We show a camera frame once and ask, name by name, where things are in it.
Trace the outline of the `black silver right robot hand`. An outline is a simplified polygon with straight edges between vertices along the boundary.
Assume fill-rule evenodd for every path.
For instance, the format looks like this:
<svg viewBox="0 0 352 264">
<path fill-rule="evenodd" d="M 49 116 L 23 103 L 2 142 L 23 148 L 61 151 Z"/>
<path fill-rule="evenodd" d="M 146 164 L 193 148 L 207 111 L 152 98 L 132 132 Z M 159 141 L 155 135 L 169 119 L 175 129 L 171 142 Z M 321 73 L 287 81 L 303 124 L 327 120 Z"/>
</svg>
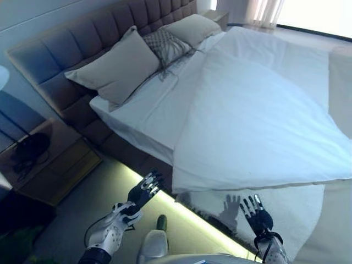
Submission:
<svg viewBox="0 0 352 264">
<path fill-rule="evenodd" d="M 240 209 L 257 237 L 263 236 L 272 230 L 273 219 L 265 210 L 258 194 L 243 198 L 240 203 Z"/>
</svg>

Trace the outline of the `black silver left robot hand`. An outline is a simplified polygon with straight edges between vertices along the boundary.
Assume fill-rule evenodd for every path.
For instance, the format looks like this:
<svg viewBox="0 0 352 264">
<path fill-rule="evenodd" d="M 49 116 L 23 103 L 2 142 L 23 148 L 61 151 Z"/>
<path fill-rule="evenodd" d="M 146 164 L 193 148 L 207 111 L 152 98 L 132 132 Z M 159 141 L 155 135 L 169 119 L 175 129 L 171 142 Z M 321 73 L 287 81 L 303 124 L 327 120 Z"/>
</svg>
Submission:
<svg viewBox="0 0 352 264">
<path fill-rule="evenodd" d="M 129 191 L 127 201 L 141 209 L 160 191 L 163 183 L 162 174 L 153 170 Z"/>
</svg>

